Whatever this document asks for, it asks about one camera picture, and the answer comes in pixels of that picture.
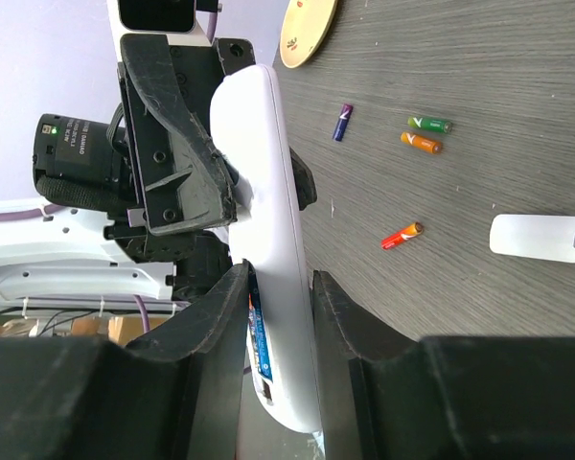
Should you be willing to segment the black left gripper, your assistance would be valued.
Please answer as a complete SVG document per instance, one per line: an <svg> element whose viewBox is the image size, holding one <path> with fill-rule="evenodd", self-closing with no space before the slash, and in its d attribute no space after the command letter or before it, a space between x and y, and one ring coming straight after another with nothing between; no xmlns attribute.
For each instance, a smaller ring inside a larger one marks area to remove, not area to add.
<svg viewBox="0 0 575 460"><path fill-rule="evenodd" d="M237 218L235 176L210 134L211 100L225 77L255 64L246 39L171 44L160 34L120 40L120 86L135 190L152 257L174 264L175 292L206 292L230 268L213 229ZM309 166L289 148L300 211L317 201Z"/></svg>

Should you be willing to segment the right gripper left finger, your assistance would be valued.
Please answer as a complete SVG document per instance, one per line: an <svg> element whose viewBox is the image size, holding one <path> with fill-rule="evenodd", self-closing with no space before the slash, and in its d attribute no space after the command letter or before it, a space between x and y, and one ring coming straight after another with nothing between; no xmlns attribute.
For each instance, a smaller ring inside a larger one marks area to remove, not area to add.
<svg viewBox="0 0 575 460"><path fill-rule="evenodd" d="M0 459L230 459L237 446L248 263L119 346L0 337Z"/></svg>

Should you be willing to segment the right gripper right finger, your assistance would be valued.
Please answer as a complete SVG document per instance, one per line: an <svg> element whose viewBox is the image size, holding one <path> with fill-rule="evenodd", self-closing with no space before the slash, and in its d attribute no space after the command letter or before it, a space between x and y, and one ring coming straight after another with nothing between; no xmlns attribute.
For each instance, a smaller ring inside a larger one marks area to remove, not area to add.
<svg viewBox="0 0 575 460"><path fill-rule="evenodd" d="M575 459L575 337L412 340L313 276L330 459Z"/></svg>

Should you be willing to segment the white remote control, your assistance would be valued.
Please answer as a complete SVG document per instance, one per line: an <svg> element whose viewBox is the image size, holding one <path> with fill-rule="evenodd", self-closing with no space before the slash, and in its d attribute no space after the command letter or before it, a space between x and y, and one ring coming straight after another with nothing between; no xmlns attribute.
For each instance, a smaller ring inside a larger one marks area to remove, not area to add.
<svg viewBox="0 0 575 460"><path fill-rule="evenodd" d="M300 210L276 72L261 64L224 78L210 105L212 140L235 173L234 262L256 272L273 381L247 351L264 410L299 433L322 429L311 294Z"/></svg>

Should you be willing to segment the blue battery one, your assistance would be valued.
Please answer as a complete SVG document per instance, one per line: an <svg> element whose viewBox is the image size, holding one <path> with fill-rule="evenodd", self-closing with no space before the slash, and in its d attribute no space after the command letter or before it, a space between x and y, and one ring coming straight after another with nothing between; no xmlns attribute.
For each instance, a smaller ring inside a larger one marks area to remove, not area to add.
<svg viewBox="0 0 575 460"><path fill-rule="evenodd" d="M250 354L254 359L253 367L258 374L269 381L273 381L269 351L265 333L265 322L262 312L260 290L258 287L256 272L253 268L248 271L249 288L249 335L252 345Z"/></svg>

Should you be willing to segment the white battery cover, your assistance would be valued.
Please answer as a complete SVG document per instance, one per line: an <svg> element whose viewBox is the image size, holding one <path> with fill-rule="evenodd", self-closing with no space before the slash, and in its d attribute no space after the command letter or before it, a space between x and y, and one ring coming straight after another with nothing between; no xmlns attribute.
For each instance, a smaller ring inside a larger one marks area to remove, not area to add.
<svg viewBox="0 0 575 460"><path fill-rule="evenodd" d="M497 215L489 247L499 255L575 264L575 216Z"/></svg>

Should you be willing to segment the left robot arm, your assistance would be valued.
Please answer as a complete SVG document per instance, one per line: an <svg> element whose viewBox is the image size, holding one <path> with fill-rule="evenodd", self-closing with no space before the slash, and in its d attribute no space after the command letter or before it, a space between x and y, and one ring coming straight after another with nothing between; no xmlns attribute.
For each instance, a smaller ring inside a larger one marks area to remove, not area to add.
<svg viewBox="0 0 575 460"><path fill-rule="evenodd" d="M35 199L0 202L0 311L193 303L248 263L267 322L311 309L300 212L311 170L288 145L275 70L249 43L127 34L107 123L45 114Z"/></svg>

